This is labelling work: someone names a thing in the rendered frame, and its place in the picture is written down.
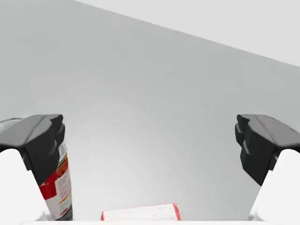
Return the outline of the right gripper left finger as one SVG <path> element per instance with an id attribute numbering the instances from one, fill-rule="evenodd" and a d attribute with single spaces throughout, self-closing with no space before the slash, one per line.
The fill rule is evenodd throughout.
<path id="1" fill-rule="evenodd" d="M 0 121 L 0 222 L 65 220 L 61 114 Z"/>

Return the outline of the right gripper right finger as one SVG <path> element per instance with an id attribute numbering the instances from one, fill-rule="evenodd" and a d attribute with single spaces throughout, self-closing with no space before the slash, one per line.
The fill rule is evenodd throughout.
<path id="1" fill-rule="evenodd" d="M 300 222 L 300 132 L 267 115 L 239 114 L 243 170 L 261 187 L 248 219 Z"/>

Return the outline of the red and white carton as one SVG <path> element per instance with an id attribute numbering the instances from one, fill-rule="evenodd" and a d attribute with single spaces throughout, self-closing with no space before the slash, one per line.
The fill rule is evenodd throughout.
<path id="1" fill-rule="evenodd" d="M 101 221 L 148 220 L 148 221 L 180 221 L 180 213 L 176 203 L 164 203 L 120 210 L 104 210 Z"/>

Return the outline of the red and white can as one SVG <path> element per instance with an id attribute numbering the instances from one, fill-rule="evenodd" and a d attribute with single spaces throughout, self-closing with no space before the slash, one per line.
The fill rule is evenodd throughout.
<path id="1" fill-rule="evenodd" d="M 49 220 L 72 220 L 72 191 L 63 115 L 0 120 L 0 152 L 19 151 L 49 209 Z"/>

